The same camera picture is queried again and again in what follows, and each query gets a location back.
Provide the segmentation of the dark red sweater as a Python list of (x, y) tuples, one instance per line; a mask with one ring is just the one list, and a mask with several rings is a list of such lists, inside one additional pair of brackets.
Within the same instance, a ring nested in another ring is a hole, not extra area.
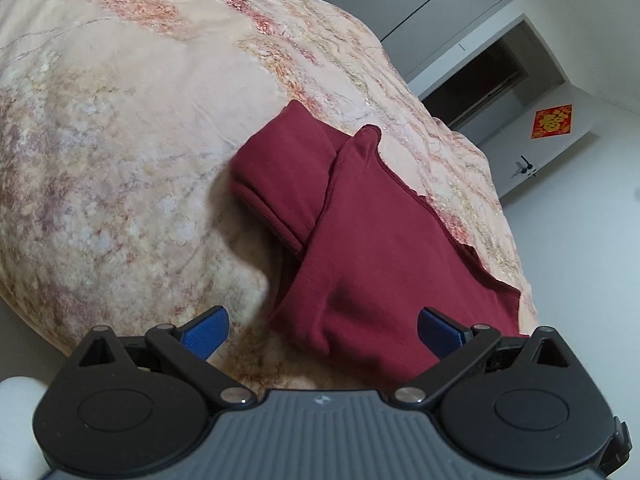
[(235, 154), (230, 188), (285, 249), (269, 327), (393, 388), (436, 361), (418, 336), (423, 308), (515, 336), (521, 294), (382, 162), (380, 140), (375, 126), (346, 134), (294, 101)]

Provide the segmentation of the red fu door decoration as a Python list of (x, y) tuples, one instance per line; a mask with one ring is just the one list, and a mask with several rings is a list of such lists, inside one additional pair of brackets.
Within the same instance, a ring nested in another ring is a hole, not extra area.
[(572, 118), (572, 104), (536, 110), (530, 138), (536, 140), (570, 134), (572, 131)]

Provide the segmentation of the floral peach duvet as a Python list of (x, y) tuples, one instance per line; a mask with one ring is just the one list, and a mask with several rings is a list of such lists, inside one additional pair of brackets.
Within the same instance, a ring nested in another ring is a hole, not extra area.
[(281, 256), (228, 163), (288, 102), (382, 159), (483, 266), (532, 290), (486, 157), (433, 118), (382, 44), (320, 0), (1, 0), (1, 296), (63, 353), (221, 304), (213, 364), (256, 391), (355, 381), (268, 330)]

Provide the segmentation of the white bedroom door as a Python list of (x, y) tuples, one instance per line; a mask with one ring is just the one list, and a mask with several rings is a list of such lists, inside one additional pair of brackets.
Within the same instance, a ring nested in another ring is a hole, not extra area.
[[(570, 134), (532, 140), (530, 133), (536, 110), (563, 104), (573, 105)], [(603, 111), (604, 104), (600, 99), (568, 82), (534, 102), (521, 116), (480, 147), (489, 162), (497, 195), (505, 196), (528, 179), (511, 178), (521, 155), (532, 162), (537, 171), (541, 170), (588, 133), (599, 121)]]

